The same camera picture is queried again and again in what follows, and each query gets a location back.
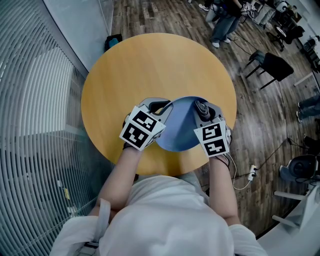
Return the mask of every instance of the blue jeans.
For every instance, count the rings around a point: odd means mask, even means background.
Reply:
[[[240,17],[237,18],[228,14],[225,10],[220,14],[218,22],[216,23],[210,41],[212,43],[219,43],[227,39],[227,35],[236,30]]]
[[[300,108],[300,119],[320,115],[320,95],[313,96],[300,102]]]

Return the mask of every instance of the white strap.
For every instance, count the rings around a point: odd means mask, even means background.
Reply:
[[[100,199],[100,210],[98,221],[96,223],[95,234],[93,241],[98,243],[99,239],[104,236],[108,226],[109,226],[109,217],[111,206],[110,203],[106,200]]]

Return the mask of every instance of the white t-shirt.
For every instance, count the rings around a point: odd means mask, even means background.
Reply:
[[[184,180],[154,176],[132,186],[127,206],[99,240],[101,256],[266,256],[246,227],[228,226]],[[96,216],[68,220],[52,256],[72,255],[76,243],[92,241]]]

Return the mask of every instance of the white cable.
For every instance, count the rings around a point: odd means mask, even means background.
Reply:
[[[231,158],[231,160],[232,160],[232,162],[233,162],[233,164],[234,164],[234,168],[235,168],[235,172],[234,172],[234,176],[233,176],[233,181],[232,181],[233,188],[234,188],[235,190],[244,190],[244,189],[249,185],[250,180],[249,180],[248,184],[245,185],[245,187],[243,187],[243,188],[236,188],[236,187],[235,187],[235,178],[236,178],[236,174],[237,174],[237,166],[236,166],[236,163],[235,163],[234,159],[232,158],[232,156],[231,156],[229,153],[227,153],[227,155]]]

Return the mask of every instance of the shoe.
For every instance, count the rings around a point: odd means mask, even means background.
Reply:
[[[218,42],[213,42],[212,45],[213,45],[213,47],[215,47],[215,48],[219,48],[219,47],[220,47],[220,45],[219,45]]]
[[[299,117],[299,111],[297,111],[297,112],[295,112],[295,115],[296,115],[296,118],[298,119],[298,122],[300,123],[300,124],[302,124],[302,120],[300,119],[300,117]]]
[[[204,10],[204,11],[206,11],[206,12],[209,12],[209,8],[207,8],[207,7],[205,7],[203,4],[199,4],[199,7],[202,9],[202,10]]]

